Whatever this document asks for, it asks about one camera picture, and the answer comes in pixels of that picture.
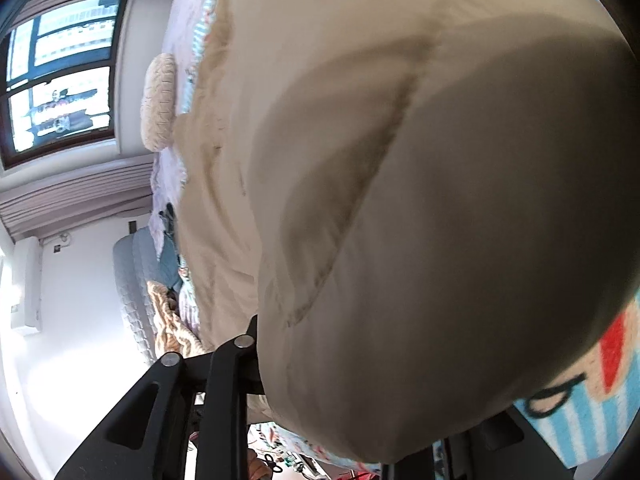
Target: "air conditioner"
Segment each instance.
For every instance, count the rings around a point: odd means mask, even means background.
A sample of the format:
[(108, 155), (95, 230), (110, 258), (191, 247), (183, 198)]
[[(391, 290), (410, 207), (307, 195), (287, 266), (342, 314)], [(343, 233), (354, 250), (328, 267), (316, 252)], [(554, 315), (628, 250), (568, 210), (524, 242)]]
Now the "air conditioner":
[(11, 328), (22, 335), (40, 332), (42, 248), (36, 237), (15, 243), (11, 266)]

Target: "white bedding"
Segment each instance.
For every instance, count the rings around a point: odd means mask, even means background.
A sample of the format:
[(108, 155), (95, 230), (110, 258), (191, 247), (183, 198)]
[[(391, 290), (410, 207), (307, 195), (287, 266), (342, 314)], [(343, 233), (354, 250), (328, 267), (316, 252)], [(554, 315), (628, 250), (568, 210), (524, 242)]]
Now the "white bedding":
[[(204, 3), (205, 0), (174, 0), (164, 34), (162, 52), (173, 54), (176, 63), (176, 113), (182, 109), (184, 88), (190, 76), (193, 57), (193, 31), (202, 17)], [(156, 154), (151, 175), (153, 211), (148, 226), (158, 256), (164, 242), (164, 226), (158, 213), (164, 210), (168, 202), (178, 203), (185, 179), (186, 172), (173, 146)]]

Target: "brown cloth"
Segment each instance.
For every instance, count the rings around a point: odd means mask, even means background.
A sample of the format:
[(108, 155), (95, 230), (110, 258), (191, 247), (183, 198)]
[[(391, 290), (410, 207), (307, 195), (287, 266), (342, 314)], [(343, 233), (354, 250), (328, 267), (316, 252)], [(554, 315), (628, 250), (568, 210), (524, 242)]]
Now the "brown cloth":
[(638, 284), (638, 67), (596, 0), (219, 0), (178, 238), (275, 420), (394, 462), (550, 383)]

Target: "brown window frame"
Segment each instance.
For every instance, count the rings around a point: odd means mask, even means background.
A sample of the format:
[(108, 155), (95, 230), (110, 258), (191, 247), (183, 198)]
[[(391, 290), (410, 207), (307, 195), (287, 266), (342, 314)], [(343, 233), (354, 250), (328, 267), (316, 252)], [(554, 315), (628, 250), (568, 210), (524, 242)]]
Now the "brown window frame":
[[(58, 70), (46, 74), (41, 77), (34, 78), (28, 83), (14, 88), (11, 91), (7, 91), (6, 88), (6, 70), (9, 55), (9, 43), (11, 33), (9, 32), (0, 43), (0, 158), (2, 158), (2, 167), (5, 170), (15, 168), (20, 164), (41, 158), (42, 156), (49, 155), (51, 153), (61, 152), (68, 148), (74, 148), (76, 146), (83, 146), (85, 144), (92, 144), (101, 140), (114, 139), (114, 101), (115, 101), (115, 74), (116, 74), (116, 60), (118, 59), (118, 46), (120, 44), (120, 33), (122, 31), (122, 22), (124, 18), (124, 12), (127, 7), (127, 0), (120, 0), (118, 4), (118, 13), (115, 18), (115, 26), (113, 30), (113, 40), (111, 41), (110, 57), (106, 60), (95, 61), (91, 63), (85, 63), (76, 65), (64, 70)], [(74, 134), (68, 137), (61, 137), (53, 139), (51, 142), (30, 148), (23, 152), (16, 152), (14, 150), (13, 131), (11, 123), (11, 115), (9, 112), (9, 97), (18, 92), (28, 90), (43, 82), (51, 81), (57, 77), (61, 77), (76, 72), (84, 72), (85, 70), (91, 70), (94, 68), (109, 67), (109, 108), (110, 108), (110, 122), (109, 126), (105, 128), (98, 128), (88, 132), (80, 134)]]

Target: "white wall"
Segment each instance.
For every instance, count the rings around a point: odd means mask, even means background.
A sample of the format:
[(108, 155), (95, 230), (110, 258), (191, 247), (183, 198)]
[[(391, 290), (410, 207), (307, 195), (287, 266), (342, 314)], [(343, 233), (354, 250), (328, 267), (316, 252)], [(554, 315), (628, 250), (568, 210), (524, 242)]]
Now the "white wall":
[(116, 139), (53, 153), (10, 170), (0, 167), (0, 192), (65, 171), (148, 153), (140, 138), (140, 101), (146, 69), (162, 48), (172, 1), (129, 0), (127, 4), (116, 67)]
[[(137, 218), (138, 226), (147, 219)], [(146, 370), (124, 329), (113, 275), (111, 251), (128, 234), (128, 221), (109, 218), (74, 229), (71, 245), (58, 254), (46, 246), (42, 332), (1, 341), (5, 370), (9, 353), (19, 383), (8, 380), (8, 387), (22, 397), (28, 419), (18, 420), (20, 432), (44, 480)]]

